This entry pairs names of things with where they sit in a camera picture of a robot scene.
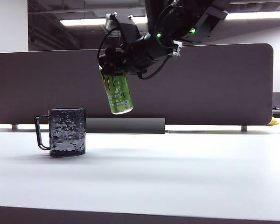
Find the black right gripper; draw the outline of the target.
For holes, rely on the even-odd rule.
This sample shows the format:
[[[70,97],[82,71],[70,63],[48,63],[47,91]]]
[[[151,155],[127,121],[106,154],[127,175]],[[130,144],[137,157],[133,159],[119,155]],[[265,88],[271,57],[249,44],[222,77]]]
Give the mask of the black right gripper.
[[[164,36],[144,35],[124,48],[123,54],[115,48],[106,48],[99,57],[103,75],[146,73],[147,68],[167,56],[177,55],[177,41]]]

